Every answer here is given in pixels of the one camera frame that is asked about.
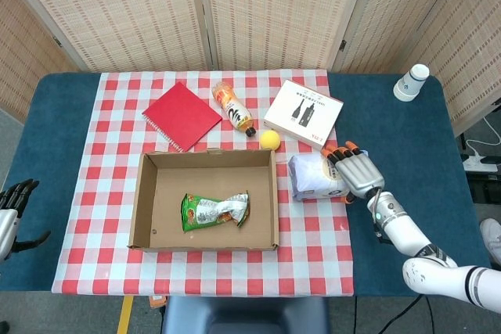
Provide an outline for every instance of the cardboard box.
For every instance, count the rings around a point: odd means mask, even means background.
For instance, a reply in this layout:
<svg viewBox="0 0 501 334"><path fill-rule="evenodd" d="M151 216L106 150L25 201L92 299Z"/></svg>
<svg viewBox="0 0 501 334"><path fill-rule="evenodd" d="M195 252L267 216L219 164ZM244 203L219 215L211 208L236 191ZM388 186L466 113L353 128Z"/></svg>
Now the cardboard box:
<svg viewBox="0 0 501 334"><path fill-rule="evenodd" d="M229 221L183 232L186 193L226 199L249 192L250 212L238 228ZM141 155L129 247L159 250L274 250L279 245L275 153L208 150Z"/></svg>
<svg viewBox="0 0 501 334"><path fill-rule="evenodd" d="M265 124L321 149L329 138L343 102L285 80L265 115Z"/></svg>

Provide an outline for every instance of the yellow ball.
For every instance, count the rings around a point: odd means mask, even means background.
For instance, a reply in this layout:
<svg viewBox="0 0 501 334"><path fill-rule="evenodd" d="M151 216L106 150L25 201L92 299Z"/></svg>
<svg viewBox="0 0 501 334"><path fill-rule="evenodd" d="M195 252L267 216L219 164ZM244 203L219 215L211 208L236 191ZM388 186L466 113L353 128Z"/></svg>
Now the yellow ball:
<svg viewBox="0 0 501 334"><path fill-rule="evenodd" d="M265 131L259 138L259 144L263 149L277 150L280 147L280 136L275 131Z"/></svg>

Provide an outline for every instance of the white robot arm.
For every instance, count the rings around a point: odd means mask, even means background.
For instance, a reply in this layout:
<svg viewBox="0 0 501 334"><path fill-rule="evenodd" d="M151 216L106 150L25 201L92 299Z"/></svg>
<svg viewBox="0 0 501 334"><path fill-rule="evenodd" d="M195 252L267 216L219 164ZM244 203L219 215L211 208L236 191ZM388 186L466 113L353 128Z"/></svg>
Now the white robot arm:
<svg viewBox="0 0 501 334"><path fill-rule="evenodd" d="M17 241L17 229L26 208L31 192L37 188L38 181L28 179L0 192L0 263L12 253L30 250L42 244L50 235L44 232L38 239L26 242Z"/></svg>
<svg viewBox="0 0 501 334"><path fill-rule="evenodd" d="M353 142L347 147L324 149L322 154L341 174L351 198L368 199L376 235L382 229L395 248L409 258L402 266L406 285L416 293L444 295L501 313L501 272L478 266L458 268L433 244L390 192L370 158Z"/></svg>

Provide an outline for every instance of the chip bag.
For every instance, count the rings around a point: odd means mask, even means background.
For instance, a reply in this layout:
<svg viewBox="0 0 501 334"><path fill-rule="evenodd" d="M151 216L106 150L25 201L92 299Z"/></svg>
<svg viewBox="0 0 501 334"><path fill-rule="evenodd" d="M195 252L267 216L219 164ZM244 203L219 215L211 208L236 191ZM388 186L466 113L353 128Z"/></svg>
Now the chip bag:
<svg viewBox="0 0 501 334"><path fill-rule="evenodd" d="M186 193L181 202L184 232L234 220L240 227L249 214L249 195L240 193L225 200L208 199Z"/></svg>

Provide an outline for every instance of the bottle label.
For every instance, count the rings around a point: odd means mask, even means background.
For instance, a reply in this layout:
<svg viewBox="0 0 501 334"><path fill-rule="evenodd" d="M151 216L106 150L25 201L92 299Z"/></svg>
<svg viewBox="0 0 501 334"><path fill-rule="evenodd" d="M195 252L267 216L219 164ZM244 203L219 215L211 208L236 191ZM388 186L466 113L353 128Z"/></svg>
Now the bottle label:
<svg viewBox="0 0 501 334"><path fill-rule="evenodd" d="M230 99L225 106L229 121L233 127L240 129L242 125L251 118L251 113L238 100Z"/></svg>

